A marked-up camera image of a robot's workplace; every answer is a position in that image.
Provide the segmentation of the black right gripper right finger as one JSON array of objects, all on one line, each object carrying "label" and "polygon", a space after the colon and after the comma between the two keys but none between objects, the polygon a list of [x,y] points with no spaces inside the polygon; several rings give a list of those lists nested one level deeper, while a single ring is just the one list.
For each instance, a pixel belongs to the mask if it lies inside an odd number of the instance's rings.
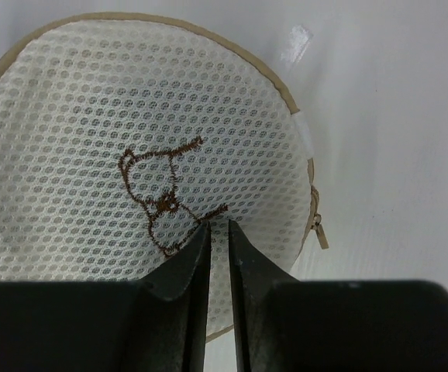
[{"label": "black right gripper right finger", "polygon": [[229,223],[240,371],[448,371],[448,291],[431,281],[300,281]]}]

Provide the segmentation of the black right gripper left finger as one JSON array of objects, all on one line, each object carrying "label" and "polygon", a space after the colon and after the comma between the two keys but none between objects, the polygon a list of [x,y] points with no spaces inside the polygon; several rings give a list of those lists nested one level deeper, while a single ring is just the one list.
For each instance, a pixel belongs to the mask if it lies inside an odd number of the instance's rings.
[{"label": "black right gripper left finger", "polygon": [[211,231],[134,281],[0,283],[0,371],[200,371]]}]

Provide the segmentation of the white mesh laundry bag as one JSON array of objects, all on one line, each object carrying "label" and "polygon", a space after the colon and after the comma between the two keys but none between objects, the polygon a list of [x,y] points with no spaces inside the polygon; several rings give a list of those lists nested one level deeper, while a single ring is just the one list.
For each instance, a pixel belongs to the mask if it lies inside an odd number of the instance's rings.
[{"label": "white mesh laundry bag", "polygon": [[326,235],[312,138],[249,51],[179,19],[89,13],[0,59],[0,281],[135,280],[212,227],[207,337],[233,327],[228,223],[290,270]]}]

